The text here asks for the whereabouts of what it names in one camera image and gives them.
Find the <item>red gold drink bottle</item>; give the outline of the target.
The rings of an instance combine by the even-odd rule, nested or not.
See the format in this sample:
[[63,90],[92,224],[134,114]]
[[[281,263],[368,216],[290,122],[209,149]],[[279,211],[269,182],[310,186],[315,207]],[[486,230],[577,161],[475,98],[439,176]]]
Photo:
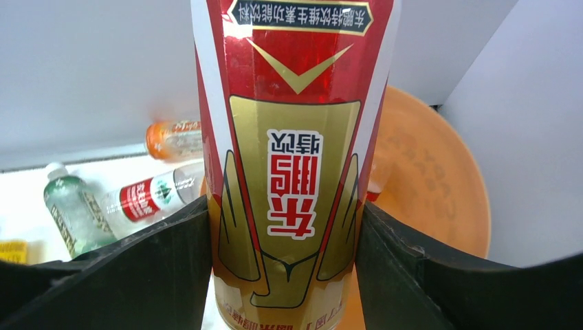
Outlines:
[[214,292],[231,329],[346,309],[400,1],[192,1]]

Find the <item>red label red cap bottle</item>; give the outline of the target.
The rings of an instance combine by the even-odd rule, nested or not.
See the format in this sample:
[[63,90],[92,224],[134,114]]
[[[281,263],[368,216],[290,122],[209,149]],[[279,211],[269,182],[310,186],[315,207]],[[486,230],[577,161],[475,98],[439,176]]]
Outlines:
[[391,176],[392,167],[389,158],[379,155],[373,156],[366,196],[369,201],[377,200]]

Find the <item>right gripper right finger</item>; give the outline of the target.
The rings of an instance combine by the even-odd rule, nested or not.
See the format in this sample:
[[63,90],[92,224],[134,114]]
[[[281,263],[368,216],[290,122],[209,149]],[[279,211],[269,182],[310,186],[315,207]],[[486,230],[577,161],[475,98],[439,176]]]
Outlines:
[[367,203],[355,267],[367,329],[582,328],[581,254],[512,267]]

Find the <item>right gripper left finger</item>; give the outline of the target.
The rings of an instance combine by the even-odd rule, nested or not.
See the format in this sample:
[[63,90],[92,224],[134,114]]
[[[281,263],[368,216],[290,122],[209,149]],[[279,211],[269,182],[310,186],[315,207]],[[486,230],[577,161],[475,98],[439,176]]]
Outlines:
[[2,329],[200,329],[207,200],[71,261],[1,263]]

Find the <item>yellow juice bottle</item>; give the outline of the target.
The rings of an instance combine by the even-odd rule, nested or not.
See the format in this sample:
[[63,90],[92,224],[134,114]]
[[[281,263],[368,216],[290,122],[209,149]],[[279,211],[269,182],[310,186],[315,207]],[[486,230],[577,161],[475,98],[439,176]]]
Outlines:
[[26,241],[1,241],[0,258],[2,261],[26,264],[28,261],[28,243]]

